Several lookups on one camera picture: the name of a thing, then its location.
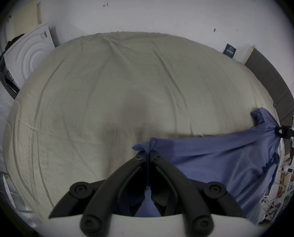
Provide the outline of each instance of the bed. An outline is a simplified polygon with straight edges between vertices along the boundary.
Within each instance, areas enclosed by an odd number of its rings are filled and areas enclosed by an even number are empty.
[[[45,221],[71,184],[106,179],[133,145],[242,131],[260,107],[279,122],[253,72],[215,49],[159,33],[83,36],[57,47],[23,85],[3,155]]]

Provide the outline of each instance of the label sticker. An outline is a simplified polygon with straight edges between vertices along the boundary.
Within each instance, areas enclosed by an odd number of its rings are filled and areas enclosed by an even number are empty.
[[[43,32],[40,34],[40,36],[42,37],[42,40],[44,40],[45,38],[47,38],[47,33]]]

